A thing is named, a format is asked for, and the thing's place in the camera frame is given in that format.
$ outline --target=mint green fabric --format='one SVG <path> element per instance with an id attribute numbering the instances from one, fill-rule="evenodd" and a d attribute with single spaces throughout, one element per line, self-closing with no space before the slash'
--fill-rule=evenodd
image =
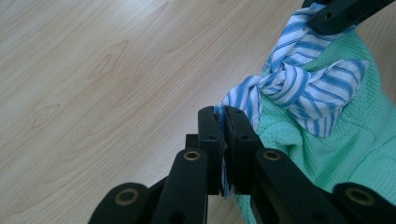
<path id="1" fill-rule="evenodd" d="M 370 51 L 351 32 L 330 44 L 304 69 L 319 70 L 344 59 L 368 60 L 370 66 L 356 98 L 345 107 L 330 137 L 308 133 L 287 110 L 265 97 L 256 132 L 266 147 L 287 153 L 320 188 L 332 191 L 337 183 L 355 182 L 396 204 L 396 107 L 381 91 Z M 255 223 L 249 200 L 248 196 L 235 196 L 246 223 Z"/>

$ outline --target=wooden floor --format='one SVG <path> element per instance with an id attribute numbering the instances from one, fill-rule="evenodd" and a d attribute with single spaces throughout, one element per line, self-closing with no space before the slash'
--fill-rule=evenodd
<path id="1" fill-rule="evenodd" d="M 258 74 L 302 1 L 0 1 L 0 223 L 87 223 L 166 176 L 197 111 Z M 359 33 L 396 102 L 396 4 Z M 211 197 L 209 223 L 242 223 Z"/>

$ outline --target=blue striped fabric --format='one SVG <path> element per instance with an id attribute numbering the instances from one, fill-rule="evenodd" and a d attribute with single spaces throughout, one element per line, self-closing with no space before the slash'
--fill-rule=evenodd
<path id="1" fill-rule="evenodd" d="M 369 63 L 345 59 L 319 71 L 301 68 L 315 60 L 335 39 L 354 29 L 339 35 L 316 34 L 306 23 L 323 7 L 313 4 L 293 13 L 263 68 L 266 76 L 247 77 L 231 89 L 216 111 L 221 112 L 225 105 L 240 108 L 256 129 L 264 95 L 288 109 L 308 132 L 329 136 L 343 107 L 355 97 Z"/>

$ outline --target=white and blue stripes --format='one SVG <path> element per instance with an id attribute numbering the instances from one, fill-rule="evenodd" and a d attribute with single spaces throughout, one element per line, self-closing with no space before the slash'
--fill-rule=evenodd
<path id="1" fill-rule="evenodd" d="M 245 111 L 256 129 L 262 113 L 261 94 L 274 104 L 288 109 L 308 132 L 327 137 L 343 107 L 361 85 L 369 63 L 345 59 L 319 71 L 305 71 L 302 65 L 315 60 L 339 35 L 318 35 L 306 22 L 324 6 L 314 4 L 297 10 L 288 21 L 262 76 L 247 77 L 231 89 L 217 110 L 225 105 Z"/>

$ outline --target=striped shirt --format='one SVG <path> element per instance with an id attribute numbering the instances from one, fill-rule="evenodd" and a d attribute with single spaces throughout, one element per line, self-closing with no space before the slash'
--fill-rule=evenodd
<path id="1" fill-rule="evenodd" d="M 261 97 L 288 109 L 291 116 L 308 132 L 328 137 L 343 107 L 356 95 L 369 63 L 345 59 L 318 71 L 305 71 L 302 66 L 315 60 L 338 35 L 318 35 L 307 26 L 315 13 L 324 6 L 311 7 L 293 13 L 273 52 L 264 65 L 261 76 L 247 77 L 230 90 L 216 111 L 222 114 L 225 105 L 242 109 L 254 129 L 262 114 Z"/>

